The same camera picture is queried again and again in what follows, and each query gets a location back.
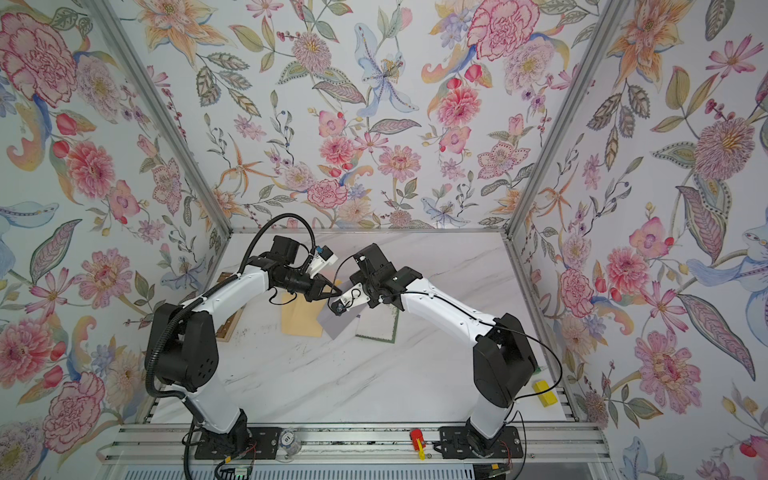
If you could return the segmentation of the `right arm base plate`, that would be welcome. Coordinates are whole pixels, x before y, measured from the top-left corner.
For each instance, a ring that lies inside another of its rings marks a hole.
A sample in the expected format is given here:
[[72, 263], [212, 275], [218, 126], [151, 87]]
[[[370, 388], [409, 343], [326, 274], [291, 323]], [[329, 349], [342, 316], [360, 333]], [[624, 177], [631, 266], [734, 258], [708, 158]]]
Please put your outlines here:
[[513, 426], [503, 426], [491, 439], [473, 430], [469, 424], [442, 426], [438, 433], [434, 448], [444, 459], [521, 459], [524, 456], [523, 443]]

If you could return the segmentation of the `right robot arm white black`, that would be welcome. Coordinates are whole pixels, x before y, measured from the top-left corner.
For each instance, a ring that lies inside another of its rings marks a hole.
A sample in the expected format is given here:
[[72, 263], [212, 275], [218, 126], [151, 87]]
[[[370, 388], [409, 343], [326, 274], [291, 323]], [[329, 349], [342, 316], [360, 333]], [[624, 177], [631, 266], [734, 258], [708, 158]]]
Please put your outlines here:
[[448, 295], [411, 267], [396, 268], [373, 243], [351, 255], [357, 270], [330, 304], [341, 316], [366, 306], [391, 305], [431, 322], [472, 350], [478, 400], [467, 421], [468, 436], [495, 441], [520, 390], [539, 368], [519, 319], [486, 314]]

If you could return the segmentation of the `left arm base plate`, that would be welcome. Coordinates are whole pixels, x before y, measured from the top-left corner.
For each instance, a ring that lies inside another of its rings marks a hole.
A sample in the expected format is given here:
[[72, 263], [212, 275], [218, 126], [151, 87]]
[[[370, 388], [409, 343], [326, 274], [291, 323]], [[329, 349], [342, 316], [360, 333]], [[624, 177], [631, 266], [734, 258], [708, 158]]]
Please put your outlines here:
[[195, 448], [195, 460], [223, 460], [244, 453], [246, 459], [275, 460], [280, 427], [249, 427], [231, 434], [215, 434], [204, 430]]

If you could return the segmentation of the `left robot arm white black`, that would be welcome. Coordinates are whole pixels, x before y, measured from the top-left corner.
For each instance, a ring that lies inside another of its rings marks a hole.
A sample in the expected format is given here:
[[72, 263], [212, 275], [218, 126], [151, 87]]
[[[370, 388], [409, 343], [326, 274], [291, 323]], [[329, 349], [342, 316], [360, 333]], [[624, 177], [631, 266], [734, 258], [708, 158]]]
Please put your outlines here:
[[145, 356], [145, 389], [156, 399], [175, 398], [192, 415], [205, 440], [240, 451], [251, 441], [245, 412], [226, 393], [217, 376], [216, 331], [256, 297], [283, 290], [319, 302], [341, 295], [321, 274], [337, 260], [327, 246], [313, 244], [296, 265], [300, 243], [276, 236], [259, 255], [250, 244], [238, 269], [209, 290], [183, 304], [166, 303], [155, 313]]

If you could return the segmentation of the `grey envelope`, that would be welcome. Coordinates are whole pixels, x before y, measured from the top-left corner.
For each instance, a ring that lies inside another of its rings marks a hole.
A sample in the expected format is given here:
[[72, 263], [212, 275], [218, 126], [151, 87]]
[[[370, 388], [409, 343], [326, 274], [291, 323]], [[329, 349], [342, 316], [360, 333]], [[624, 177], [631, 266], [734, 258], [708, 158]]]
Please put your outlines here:
[[336, 339], [362, 312], [364, 307], [364, 304], [347, 307], [341, 299], [334, 300], [329, 306], [325, 306], [321, 310], [317, 321], [331, 339]]

